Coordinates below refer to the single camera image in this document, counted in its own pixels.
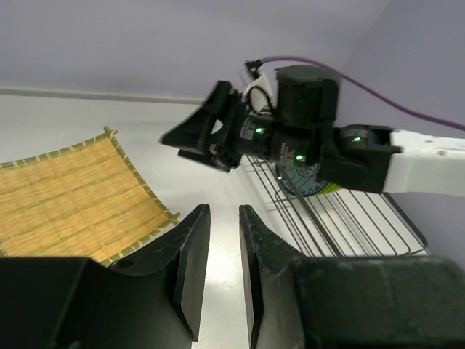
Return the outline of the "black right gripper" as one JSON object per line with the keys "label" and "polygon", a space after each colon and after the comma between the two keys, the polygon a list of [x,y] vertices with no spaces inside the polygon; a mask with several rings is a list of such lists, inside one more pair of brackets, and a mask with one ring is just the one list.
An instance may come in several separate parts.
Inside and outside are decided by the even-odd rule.
{"label": "black right gripper", "polygon": [[218,80],[201,107],[165,132],[160,144],[179,149],[183,156],[207,163],[223,172],[239,166],[234,149],[239,122],[248,115],[242,94],[228,81]]}

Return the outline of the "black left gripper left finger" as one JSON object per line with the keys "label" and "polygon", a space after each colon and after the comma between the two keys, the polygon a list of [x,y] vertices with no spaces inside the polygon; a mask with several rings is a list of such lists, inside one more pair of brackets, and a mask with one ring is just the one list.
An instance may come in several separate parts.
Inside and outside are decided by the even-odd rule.
{"label": "black left gripper left finger", "polygon": [[3,348],[190,348],[198,340],[211,212],[197,206],[130,255],[1,259]]}

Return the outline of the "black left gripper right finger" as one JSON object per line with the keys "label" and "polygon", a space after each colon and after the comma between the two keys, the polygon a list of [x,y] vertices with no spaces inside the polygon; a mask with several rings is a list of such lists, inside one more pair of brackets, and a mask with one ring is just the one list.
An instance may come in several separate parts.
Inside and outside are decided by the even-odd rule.
{"label": "black left gripper right finger", "polygon": [[239,209],[251,348],[462,348],[464,272],[441,257],[308,257]]}

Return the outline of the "blue patterned ceramic plate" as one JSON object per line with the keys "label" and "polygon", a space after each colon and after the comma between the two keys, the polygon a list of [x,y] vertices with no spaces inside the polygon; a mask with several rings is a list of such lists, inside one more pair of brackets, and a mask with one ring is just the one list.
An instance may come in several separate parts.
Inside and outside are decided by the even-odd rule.
{"label": "blue patterned ceramic plate", "polygon": [[295,196],[296,188],[303,197],[315,196],[328,193],[330,183],[327,181],[317,181],[319,164],[310,167],[289,167],[275,165],[275,176],[281,187],[292,196]]}

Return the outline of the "square bamboo tray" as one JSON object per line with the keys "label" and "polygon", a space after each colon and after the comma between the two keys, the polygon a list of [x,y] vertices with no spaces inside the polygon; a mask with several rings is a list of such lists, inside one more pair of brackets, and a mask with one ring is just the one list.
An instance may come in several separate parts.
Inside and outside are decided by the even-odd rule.
{"label": "square bamboo tray", "polygon": [[90,257],[110,265],[179,222],[116,139],[115,129],[1,164],[7,257]]}

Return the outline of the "fan-shaped bamboo tray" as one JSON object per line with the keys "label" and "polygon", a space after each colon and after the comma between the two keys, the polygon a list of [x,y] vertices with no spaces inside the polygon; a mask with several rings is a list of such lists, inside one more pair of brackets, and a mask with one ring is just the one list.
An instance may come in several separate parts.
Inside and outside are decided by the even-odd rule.
{"label": "fan-shaped bamboo tray", "polygon": [[2,245],[0,245],[0,257],[7,257],[7,253],[5,252]]}

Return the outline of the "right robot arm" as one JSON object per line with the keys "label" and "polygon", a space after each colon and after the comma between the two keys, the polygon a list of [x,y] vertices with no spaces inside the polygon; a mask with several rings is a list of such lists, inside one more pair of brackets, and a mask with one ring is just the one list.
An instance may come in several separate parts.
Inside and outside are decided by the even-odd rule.
{"label": "right robot arm", "polygon": [[384,126],[335,124],[339,74],[311,65],[276,70],[277,92],[248,65],[239,92],[218,81],[203,104],[160,138],[179,156],[222,172],[244,156],[312,169],[317,182],[367,193],[464,194],[464,141]]}

